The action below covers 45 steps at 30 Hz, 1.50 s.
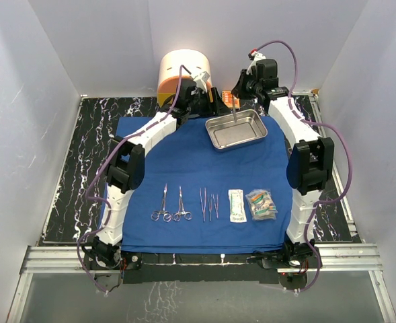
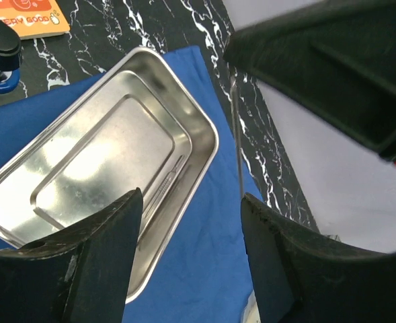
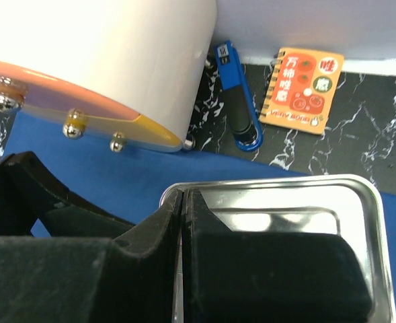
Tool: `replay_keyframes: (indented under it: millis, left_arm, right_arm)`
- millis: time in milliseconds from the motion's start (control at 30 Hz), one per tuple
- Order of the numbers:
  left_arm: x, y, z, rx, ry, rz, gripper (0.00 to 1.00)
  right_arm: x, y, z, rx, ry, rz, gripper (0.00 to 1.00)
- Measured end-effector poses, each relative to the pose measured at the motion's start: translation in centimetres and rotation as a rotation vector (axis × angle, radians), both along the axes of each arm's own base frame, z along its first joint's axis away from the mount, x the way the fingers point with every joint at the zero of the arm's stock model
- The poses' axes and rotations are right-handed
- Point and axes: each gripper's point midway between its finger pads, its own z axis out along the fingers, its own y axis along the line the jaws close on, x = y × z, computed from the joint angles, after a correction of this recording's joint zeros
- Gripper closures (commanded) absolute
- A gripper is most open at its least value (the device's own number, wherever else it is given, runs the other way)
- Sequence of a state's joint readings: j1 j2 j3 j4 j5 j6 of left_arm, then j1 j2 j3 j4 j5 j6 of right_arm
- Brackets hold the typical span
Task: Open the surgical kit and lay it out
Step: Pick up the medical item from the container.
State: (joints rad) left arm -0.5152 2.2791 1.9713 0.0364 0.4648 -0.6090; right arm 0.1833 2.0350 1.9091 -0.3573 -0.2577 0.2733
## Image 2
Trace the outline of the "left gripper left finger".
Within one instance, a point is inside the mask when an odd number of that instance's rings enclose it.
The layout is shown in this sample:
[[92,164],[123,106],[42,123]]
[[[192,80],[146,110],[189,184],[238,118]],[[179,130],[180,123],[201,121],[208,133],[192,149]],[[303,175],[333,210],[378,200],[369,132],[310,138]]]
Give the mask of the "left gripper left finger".
[[120,322],[142,213],[134,189],[54,234],[1,249],[0,322]]

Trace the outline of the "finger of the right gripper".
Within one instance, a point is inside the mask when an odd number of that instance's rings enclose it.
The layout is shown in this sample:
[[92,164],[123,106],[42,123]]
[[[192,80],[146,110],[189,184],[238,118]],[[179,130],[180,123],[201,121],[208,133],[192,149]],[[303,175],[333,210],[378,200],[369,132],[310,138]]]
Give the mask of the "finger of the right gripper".
[[396,1],[321,1],[235,31],[224,60],[396,161]]

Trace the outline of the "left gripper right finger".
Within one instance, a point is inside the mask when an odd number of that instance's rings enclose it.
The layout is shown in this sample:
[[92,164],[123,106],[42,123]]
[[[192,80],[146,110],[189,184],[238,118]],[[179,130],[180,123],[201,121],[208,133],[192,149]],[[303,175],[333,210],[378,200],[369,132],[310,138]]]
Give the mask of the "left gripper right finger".
[[396,322],[396,252],[335,241],[251,194],[241,225],[262,322]]

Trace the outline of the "blue surgical cloth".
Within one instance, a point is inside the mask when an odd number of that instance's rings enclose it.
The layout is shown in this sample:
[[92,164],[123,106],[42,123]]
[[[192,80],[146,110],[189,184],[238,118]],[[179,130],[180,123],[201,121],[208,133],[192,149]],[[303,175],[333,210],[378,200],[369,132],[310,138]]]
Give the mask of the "blue surgical cloth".
[[[215,124],[219,150],[124,322],[239,322],[253,289],[243,233],[235,144],[197,46],[164,55]],[[98,80],[0,107],[0,167]]]

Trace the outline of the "steel instrument tray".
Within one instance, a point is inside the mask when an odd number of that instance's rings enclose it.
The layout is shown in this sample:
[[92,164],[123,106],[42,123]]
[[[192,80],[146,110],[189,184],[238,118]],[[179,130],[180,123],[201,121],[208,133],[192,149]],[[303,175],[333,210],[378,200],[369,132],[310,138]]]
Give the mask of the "steel instrument tray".
[[0,167],[0,239],[19,248],[146,192],[187,155],[139,229],[127,302],[144,290],[219,148],[214,123],[154,50],[137,47]]

